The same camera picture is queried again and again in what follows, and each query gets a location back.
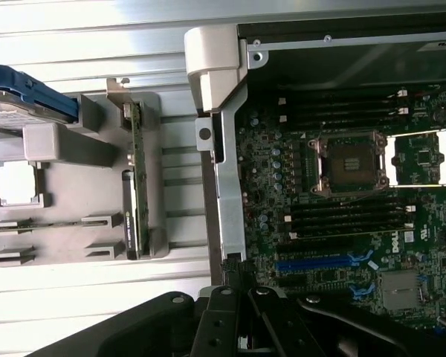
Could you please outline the silver chipset heatsink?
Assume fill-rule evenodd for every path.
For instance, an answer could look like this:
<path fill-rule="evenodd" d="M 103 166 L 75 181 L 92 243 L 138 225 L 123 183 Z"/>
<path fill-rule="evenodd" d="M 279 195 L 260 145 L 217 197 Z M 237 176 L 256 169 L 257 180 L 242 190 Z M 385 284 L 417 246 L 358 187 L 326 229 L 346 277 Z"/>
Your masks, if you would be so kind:
<path fill-rule="evenodd" d="M 381 293 L 384 308 L 389 311 L 418 308 L 418 274 L 411 270 L 382 273 Z"/>

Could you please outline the blue expansion slot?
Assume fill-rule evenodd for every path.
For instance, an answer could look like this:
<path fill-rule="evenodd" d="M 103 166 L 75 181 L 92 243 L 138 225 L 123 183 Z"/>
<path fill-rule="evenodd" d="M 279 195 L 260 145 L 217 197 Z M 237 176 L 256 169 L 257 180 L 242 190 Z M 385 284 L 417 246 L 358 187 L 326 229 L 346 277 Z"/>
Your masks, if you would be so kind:
<path fill-rule="evenodd" d="M 348 257 L 331 257 L 307 260 L 285 260 L 275 262 L 275 268 L 281 272 L 306 271 L 318 268 L 346 268 L 359 266 L 358 262 Z"/>

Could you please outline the long black expansion slot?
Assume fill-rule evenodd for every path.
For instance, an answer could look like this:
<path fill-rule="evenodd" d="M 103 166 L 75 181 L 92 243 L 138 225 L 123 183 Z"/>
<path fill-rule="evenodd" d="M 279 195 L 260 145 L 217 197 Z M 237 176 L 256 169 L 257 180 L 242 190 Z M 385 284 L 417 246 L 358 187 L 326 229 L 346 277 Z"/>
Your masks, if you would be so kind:
<path fill-rule="evenodd" d="M 317 254 L 327 253 L 327 252 L 339 252 L 350 250 L 354 246 L 353 241 L 340 241 L 340 242 L 329 242 L 329 241 L 298 241 L 298 242 L 287 242 L 276 245 L 275 252 L 278 255 L 284 254 L 302 254 L 315 256 Z"/>

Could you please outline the open black PC case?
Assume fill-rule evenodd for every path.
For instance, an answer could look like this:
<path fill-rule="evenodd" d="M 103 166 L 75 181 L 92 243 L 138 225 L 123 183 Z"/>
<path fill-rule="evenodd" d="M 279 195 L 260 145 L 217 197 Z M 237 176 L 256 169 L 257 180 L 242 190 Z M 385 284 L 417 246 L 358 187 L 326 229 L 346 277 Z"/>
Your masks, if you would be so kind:
<path fill-rule="evenodd" d="M 446 84 L 446 12 L 193 28 L 185 36 L 198 146 L 213 160 L 220 246 L 248 260 L 236 115 L 250 97 Z"/>

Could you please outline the green Dell motherboard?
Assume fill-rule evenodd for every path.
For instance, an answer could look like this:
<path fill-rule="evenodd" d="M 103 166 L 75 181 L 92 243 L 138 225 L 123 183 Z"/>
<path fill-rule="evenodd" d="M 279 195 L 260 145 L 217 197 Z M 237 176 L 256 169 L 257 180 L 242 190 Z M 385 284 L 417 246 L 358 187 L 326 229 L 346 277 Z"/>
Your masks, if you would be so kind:
<path fill-rule="evenodd" d="M 322 135 L 446 129 L 446 84 L 250 97 L 236 115 L 246 252 L 262 285 L 291 299 L 331 295 L 415 329 L 446 333 L 446 187 L 390 187 L 356 197 L 310 192 L 307 143 Z M 350 250 L 278 255 L 298 241 L 353 241 Z M 348 257 L 359 266 L 281 272 L 275 262 Z M 384 308 L 381 274 L 418 274 L 416 309 Z"/>

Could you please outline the CPU socket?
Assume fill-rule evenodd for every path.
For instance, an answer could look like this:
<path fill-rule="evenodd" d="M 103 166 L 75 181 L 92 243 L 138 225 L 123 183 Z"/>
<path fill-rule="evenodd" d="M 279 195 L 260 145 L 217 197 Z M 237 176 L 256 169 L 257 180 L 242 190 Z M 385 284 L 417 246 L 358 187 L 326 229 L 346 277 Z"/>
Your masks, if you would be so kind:
<path fill-rule="evenodd" d="M 389 186 L 386 136 L 378 131 L 320 135 L 307 143 L 310 192 L 324 198 L 374 194 Z"/>

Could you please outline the silver socket cover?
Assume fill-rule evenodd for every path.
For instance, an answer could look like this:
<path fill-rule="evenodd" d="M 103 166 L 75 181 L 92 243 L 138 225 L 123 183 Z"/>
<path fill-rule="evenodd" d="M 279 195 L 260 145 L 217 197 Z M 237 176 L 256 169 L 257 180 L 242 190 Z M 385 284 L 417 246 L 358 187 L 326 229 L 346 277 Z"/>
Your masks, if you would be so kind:
<path fill-rule="evenodd" d="M 380 159 L 390 187 L 446 187 L 446 129 L 390 135 Z"/>

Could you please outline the grey plastic parts rack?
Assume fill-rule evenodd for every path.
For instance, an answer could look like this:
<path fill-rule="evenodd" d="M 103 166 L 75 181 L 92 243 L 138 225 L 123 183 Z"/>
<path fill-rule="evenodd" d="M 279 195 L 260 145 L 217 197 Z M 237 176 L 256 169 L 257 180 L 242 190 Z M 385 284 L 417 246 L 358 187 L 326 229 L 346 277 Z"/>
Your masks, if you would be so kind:
<path fill-rule="evenodd" d="M 150 260 L 169 252 L 161 104 L 154 93 L 130 95 L 143 113 L 149 253 L 140 260 Z M 131 135 L 106 94 L 75 99 L 73 123 L 0 129 L 0 166 L 27 161 L 36 178 L 31 203 L 0 202 L 0 267 L 127 259 L 121 174 L 129 169 Z"/>

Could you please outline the silver CPU chip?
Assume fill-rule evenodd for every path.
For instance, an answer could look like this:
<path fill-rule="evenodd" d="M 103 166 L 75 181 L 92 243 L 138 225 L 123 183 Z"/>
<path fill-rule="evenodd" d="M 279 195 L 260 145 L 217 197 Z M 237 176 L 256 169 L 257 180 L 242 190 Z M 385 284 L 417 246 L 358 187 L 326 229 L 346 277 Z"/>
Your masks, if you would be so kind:
<path fill-rule="evenodd" d="M 34 167 L 27 161 L 6 161 L 0 166 L 1 205 L 25 205 L 36 196 Z"/>

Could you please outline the silver hard disk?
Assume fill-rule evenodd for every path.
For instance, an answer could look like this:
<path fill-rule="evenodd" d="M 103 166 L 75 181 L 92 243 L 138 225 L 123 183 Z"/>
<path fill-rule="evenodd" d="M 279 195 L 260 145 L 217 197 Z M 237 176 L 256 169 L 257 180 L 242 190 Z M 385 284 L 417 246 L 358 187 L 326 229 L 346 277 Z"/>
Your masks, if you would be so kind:
<path fill-rule="evenodd" d="M 68 124 L 73 119 L 39 104 L 23 102 L 19 96 L 0 90 L 0 129 L 16 131 L 26 125 L 48 122 Z"/>

